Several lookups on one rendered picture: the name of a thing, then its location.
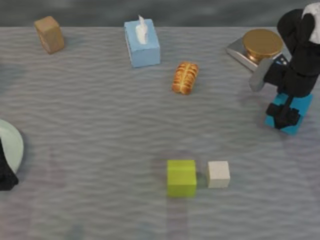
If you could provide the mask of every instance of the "bread loaf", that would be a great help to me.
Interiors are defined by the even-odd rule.
[[[190,94],[198,72],[198,65],[187,61],[181,62],[175,71],[172,90],[175,93]]]

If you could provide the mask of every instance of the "yellow cube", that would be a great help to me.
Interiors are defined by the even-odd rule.
[[[48,54],[58,52],[65,47],[60,26],[52,16],[35,21],[34,27],[39,35],[42,47]]]
[[[196,188],[197,173],[194,160],[167,161],[168,197],[194,197]]]

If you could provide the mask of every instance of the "blue box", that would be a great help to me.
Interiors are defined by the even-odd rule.
[[[151,19],[145,19],[147,25],[147,42],[141,44],[136,34],[136,26],[140,21],[128,21],[124,23],[125,40],[127,43],[131,65],[134,68],[160,64],[160,44],[154,23]]]
[[[278,106],[281,104],[285,104],[285,102],[287,101],[287,98],[288,98],[288,95],[286,95],[284,93],[278,94],[275,97],[275,99],[273,100],[273,103]],[[300,119],[295,126],[287,126],[287,127],[280,129],[282,132],[284,132],[288,135],[295,135],[298,132],[298,129],[299,129],[305,115],[308,112],[309,106],[312,102],[312,98],[313,98],[312,94],[309,94],[308,96],[305,96],[305,97],[294,97],[293,98],[292,103],[290,104],[290,108],[294,108],[294,109],[299,110]],[[267,115],[264,123],[272,128],[275,127],[275,120],[272,116]]]

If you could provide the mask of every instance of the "beige block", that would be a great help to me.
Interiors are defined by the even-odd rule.
[[[52,17],[47,16],[34,22],[34,27],[39,35],[41,44],[48,54],[53,54],[65,47],[59,23]]]
[[[227,188],[230,182],[229,163],[227,161],[209,161],[207,164],[208,188]]]

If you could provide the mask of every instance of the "yellow-green cube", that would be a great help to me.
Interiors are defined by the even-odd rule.
[[[196,188],[197,174],[194,160],[167,161],[168,197],[193,197]]]

